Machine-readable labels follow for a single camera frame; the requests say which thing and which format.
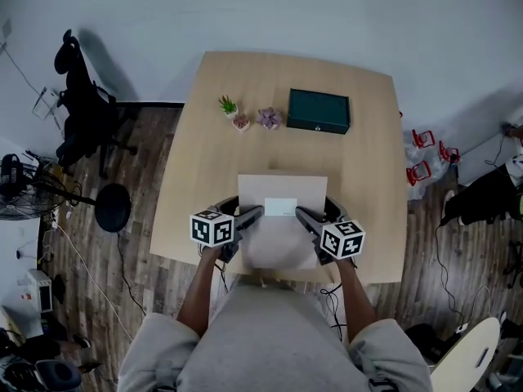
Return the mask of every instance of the white wall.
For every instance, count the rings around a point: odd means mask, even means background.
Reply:
[[[522,16],[523,0],[0,0],[8,50],[37,89],[63,86],[53,60],[67,28],[123,100],[184,101],[205,51],[277,51],[390,74],[404,127],[434,124],[461,148],[520,103]],[[0,135],[52,154],[59,135],[31,116],[35,100],[0,56]]]
[[[5,154],[16,154],[21,161],[23,149],[0,137],[0,159]],[[38,245],[39,219],[0,220],[0,303],[10,304],[19,299],[11,294],[17,279],[23,278],[27,269],[36,268],[36,260],[16,259],[16,250],[27,256],[36,256]]]

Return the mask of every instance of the wooden floor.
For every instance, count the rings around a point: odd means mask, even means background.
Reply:
[[[98,156],[84,158],[75,167],[74,179],[68,179],[69,184],[72,180],[79,181],[83,194],[92,198],[108,182],[127,187],[133,209],[127,227],[120,233],[126,278],[145,312],[173,317],[181,307],[195,267],[151,255],[149,246],[163,169],[179,113],[178,109],[142,109],[135,126],[128,125],[122,135],[124,140],[128,139],[128,144],[139,147],[136,157],[120,149],[113,151],[107,181],[101,181],[97,176]],[[461,323],[460,317],[449,310],[449,298],[441,286],[434,236],[441,202],[450,188],[455,189],[456,182],[447,176],[429,188],[422,201],[410,203],[403,281],[366,287],[381,317],[394,318],[404,328],[415,323],[430,323],[443,338]],[[80,204],[70,209],[69,220],[65,217],[67,211],[67,206],[60,209],[60,225],[82,253],[92,276],[114,303],[123,325],[134,336],[141,325],[142,313],[123,283],[118,236],[107,234],[97,226],[92,207]],[[55,302],[56,316],[70,334],[80,332],[93,342],[91,350],[66,358],[76,363],[103,363],[99,372],[83,377],[83,390],[116,390],[115,383],[104,381],[102,376],[105,379],[117,377],[130,340],[63,234],[55,232],[47,237],[55,260],[44,265],[44,269],[52,277],[60,274],[66,286],[65,303]],[[523,323],[523,312],[518,307],[523,290],[519,285],[508,290],[507,276],[502,274],[508,260],[508,242],[523,239],[523,223],[506,220],[493,225],[481,222],[459,226],[453,222],[438,230],[438,239],[440,259],[449,268],[448,289],[456,297],[456,308],[464,314],[465,321],[472,318],[473,326],[488,315],[485,290],[479,295],[472,315],[474,297],[485,285],[490,291],[490,313],[497,316],[501,310],[507,310],[512,320]],[[226,275],[229,286],[234,278],[233,274]],[[293,283],[293,286],[318,297],[323,287],[314,283]],[[224,295],[223,285],[215,274],[212,313]],[[325,307],[324,297],[320,299]],[[513,345],[513,341],[501,345],[498,357],[493,361],[494,367],[499,366]]]

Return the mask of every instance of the gray shirt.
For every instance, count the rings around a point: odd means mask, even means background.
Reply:
[[[145,319],[119,373],[118,391],[431,391],[422,355],[396,321],[362,330],[348,350],[306,296],[239,286],[200,338],[165,315]]]

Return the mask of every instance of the succulent plant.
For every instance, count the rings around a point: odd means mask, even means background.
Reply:
[[[260,125],[267,129],[276,129],[282,122],[281,113],[273,108],[258,110],[258,117],[256,119]]]
[[[220,101],[221,109],[226,114],[232,114],[236,111],[236,103],[232,101],[229,96],[222,96],[221,99],[218,99]]]
[[[249,121],[247,119],[247,116],[245,114],[237,114],[235,118],[232,120],[232,123],[238,128],[242,129],[246,127],[249,124]]]

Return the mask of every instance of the black and white marker cube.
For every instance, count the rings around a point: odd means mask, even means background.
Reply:
[[[320,247],[338,260],[361,253],[365,231],[357,220],[324,225]]]
[[[190,239],[207,247],[231,242],[235,218],[215,211],[202,211],[190,216]]]

